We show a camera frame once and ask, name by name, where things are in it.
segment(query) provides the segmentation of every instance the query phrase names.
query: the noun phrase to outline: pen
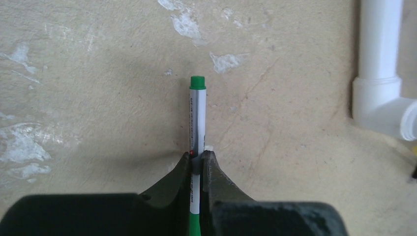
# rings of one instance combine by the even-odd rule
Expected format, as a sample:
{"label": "pen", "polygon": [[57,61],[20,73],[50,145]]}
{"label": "pen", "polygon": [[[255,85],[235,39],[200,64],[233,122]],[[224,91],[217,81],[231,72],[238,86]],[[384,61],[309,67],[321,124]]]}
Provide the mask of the pen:
{"label": "pen", "polygon": [[192,76],[190,86],[190,156],[192,163],[189,235],[200,236],[200,155],[206,138],[206,86],[204,76]]}

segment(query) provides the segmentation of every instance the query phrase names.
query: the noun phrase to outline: green marker end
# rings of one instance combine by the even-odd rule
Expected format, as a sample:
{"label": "green marker end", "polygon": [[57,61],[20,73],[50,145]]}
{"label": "green marker end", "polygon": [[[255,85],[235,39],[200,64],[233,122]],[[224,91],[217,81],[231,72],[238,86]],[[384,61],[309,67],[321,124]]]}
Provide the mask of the green marker end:
{"label": "green marker end", "polygon": [[205,78],[204,76],[191,76],[191,86],[190,89],[193,90],[205,90],[206,89],[206,85],[205,85]]}

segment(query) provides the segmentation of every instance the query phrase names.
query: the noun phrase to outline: white pipe fitting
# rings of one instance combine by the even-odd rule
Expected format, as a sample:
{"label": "white pipe fitting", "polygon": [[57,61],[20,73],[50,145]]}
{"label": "white pipe fitting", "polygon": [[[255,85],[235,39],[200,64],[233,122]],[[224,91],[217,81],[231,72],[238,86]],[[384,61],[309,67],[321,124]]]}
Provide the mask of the white pipe fitting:
{"label": "white pipe fitting", "polygon": [[362,0],[359,75],[353,82],[352,113],[362,128],[417,139],[417,100],[401,97],[396,74],[403,0]]}

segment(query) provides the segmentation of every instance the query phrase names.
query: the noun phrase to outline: marker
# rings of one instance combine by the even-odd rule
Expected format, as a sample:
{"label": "marker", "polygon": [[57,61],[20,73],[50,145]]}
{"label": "marker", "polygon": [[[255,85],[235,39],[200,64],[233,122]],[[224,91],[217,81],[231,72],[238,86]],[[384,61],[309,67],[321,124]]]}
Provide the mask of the marker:
{"label": "marker", "polygon": [[206,137],[206,86],[204,76],[191,76],[190,155],[192,163],[189,235],[200,236],[200,155]]}

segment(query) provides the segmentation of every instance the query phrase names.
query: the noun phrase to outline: black object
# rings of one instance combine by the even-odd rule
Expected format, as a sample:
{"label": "black object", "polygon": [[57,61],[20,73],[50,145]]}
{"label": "black object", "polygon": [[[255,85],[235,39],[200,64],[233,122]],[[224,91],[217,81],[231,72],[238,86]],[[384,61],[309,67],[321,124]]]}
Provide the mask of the black object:
{"label": "black object", "polygon": [[[323,203],[256,202],[202,154],[201,233],[205,235],[347,235],[336,210]],[[0,236],[188,235],[190,156],[141,194],[34,195],[15,203]]]}

